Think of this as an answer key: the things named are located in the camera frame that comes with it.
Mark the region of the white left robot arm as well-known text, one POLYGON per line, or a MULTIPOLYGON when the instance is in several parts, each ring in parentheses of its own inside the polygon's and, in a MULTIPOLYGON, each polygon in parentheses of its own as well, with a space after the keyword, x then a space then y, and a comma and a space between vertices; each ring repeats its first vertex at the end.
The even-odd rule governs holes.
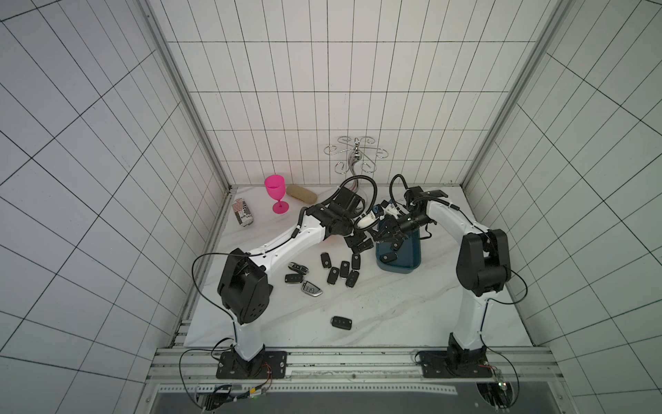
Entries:
POLYGON ((269 277, 331 236, 358 235, 357 208, 369 213, 376 201, 375 191, 364 200, 346 186, 339 186, 321 203, 303 207, 294 227, 270 243, 248 252, 237 248, 228 254, 217 291, 222 306, 234 315, 233 351, 238 358, 253 362, 265 349, 258 319, 270 303, 269 277))

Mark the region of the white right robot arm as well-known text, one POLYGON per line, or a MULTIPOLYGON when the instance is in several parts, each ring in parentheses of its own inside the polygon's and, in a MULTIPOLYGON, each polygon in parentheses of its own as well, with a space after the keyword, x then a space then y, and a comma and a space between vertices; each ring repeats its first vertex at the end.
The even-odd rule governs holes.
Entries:
POLYGON ((464 288, 458 323, 449 346, 458 351, 484 348, 481 338, 487 302, 503 291, 512 277, 508 236, 471 219, 441 190, 414 186, 404 192, 405 214, 386 212, 375 235, 396 252, 404 241, 428 224, 442 226, 460 246, 456 275, 464 288))

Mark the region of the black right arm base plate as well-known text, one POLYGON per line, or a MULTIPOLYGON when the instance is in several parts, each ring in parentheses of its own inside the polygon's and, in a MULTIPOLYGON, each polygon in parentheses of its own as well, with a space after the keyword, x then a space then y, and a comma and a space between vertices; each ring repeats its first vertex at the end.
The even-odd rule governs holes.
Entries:
POLYGON ((422 368, 422 376, 426 379, 482 380, 493 376, 484 354, 479 351, 419 351, 415 354, 415 362, 422 368))

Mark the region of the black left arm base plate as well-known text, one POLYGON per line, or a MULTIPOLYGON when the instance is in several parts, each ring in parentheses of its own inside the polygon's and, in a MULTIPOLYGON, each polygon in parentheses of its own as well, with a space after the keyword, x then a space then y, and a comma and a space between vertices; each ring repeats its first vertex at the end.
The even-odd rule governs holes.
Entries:
POLYGON ((245 361, 232 350, 221 354, 215 377, 219 380, 284 379, 288 353, 261 350, 252 360, 245 361))

